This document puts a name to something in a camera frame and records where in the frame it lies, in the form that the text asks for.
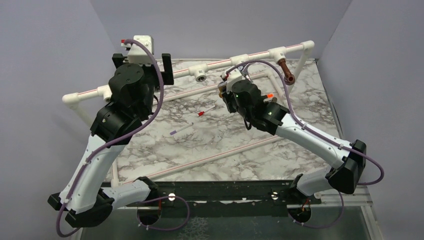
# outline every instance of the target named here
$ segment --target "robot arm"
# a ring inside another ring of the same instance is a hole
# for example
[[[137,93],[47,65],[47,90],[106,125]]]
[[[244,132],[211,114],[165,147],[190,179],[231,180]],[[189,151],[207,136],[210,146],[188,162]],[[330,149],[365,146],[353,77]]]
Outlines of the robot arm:
[[[289,110],[277,103],[274,98],[265,101],[267,96],[261,95],[261,90],[239,69],[224,74],[224,81],[218,85],[219,95],[225,102],[230,113],[238,112],[249,130],[255,127],[282,138],[289,139],[325,160],[329,167],[309,174],[296,177],[291,185],[291,193],[297,199],[306,199],[316,192],[336,189],[342,193],[352,194],[365,167],[365,159],[345,148],[337,147],[317,137],[309,130],[331,139],[348,149],[365,153],[366,145],[357,140],[350,143],[331,136],[299,119],[299,125]]]
[[[148,42],[153,45],[151,37],[143,39],[150,39]],[[152,114],[154,93],[159,87],[158,76],[148,58],[143,57],[145,53],[138,46],[133,48],[128,63],[124,63],[123,58],[119,60],[116,54],[113,56],[116,71],[108,83],[112,92],[110,102],[98,111],[84,155],[68,185],[48,198],[48,203],[57,211],[65,204],[68,211],[65,220],[74,228],[95,227],[116,208],[157,197],[157,186],[146,177],[113,189],[101,188],[108,170],[129,143],[130,137],[105,148],[86,162],[100,146],[138,129],[142,121]],[[164,84],[172,85],[171,57],[163,54],[162,60]],[[76,179],[79,181],[67,199]]]

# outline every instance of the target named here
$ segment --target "marble surface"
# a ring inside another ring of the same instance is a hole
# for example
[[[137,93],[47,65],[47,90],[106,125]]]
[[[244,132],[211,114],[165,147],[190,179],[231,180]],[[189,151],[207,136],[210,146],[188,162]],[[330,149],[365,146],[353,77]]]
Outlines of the marble surface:
[[[188,66],[213,61],[184,61],[173,63],[174,71]],[[289,60],[294,71],[297,60]],[[255,64],[250,74],[263,71],[264,65]],[[175,85],[165,87],[165,96],[219,83],[223,69],[207,73],[207,80],[199,83],[194,77],[177,78]],[[276,90],[267,77],[254,80],[263,93]],[[306,62],[290,94],[295,113],[315,127],[338,136],[331,109],[315,62]],[[278,100],[287,106],[285,100]],[[197,113],[216,105],[216,108],[197,117]],[[175,135],[170,132],[187,123],[194,125]],[[239,146],[272,137],[255,128],[247,130],[237,113],[228,113],[224,102],[213,90],[163,104],[158,117],[141,133],[133,136],[118,156],[120,182],[131,181],[177,165],[203,159]],[[301,173],[325,167],[325,162],[305,148],[286,139],[245,151],[205,165],[187,169],[161,181],[235,181],[293,179]]]

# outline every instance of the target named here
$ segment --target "black mounting plate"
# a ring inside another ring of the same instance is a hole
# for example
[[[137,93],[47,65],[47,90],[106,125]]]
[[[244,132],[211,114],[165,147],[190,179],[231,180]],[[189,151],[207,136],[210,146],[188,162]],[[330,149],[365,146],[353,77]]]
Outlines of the black mounting plate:
[[[155,181],[154,183],[158,186],[160,197],[173,193],[188,201],[191,217],[287,217],[287,205],[304,202],[288,193],[292,180]],[[310,200],[311,205],[321,203],[321,200],[314,197]],[[128,205],[128,207],[145,206],[142,203]],[[186,215],[186,205],[182,201],[162,200],[161,218],[185,218]]]

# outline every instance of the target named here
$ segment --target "cable clip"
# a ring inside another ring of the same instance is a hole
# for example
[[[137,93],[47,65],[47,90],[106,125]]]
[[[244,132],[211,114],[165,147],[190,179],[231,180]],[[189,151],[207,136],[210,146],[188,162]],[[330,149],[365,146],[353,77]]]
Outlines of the cable clip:
[[[305,130],[305,128],[308,126],[308,123],[307,122],[305,122],[303,125],[302,125],[302,130]]]

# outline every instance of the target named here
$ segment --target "white wall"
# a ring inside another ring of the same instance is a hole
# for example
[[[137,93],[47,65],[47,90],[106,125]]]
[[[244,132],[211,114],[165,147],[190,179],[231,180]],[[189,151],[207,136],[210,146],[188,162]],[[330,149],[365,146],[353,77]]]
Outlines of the white wall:
[[[152,35],[156,52],[175,58],[227,58],[307,40],[315,41],[312,57],[319,58],[350,2],[91,0],[112,43]]]
[[[88,0],[2,1],[0,33],[1,239],[57,239],[47,198],[90,134],[61,98],[107,83],[114,47]]]
[[[318,68],[345,137],[386,177],[370,193],[386,240],[424,235],[424,1],[353,0]],[[364,180],[378,171],[367,165]]]

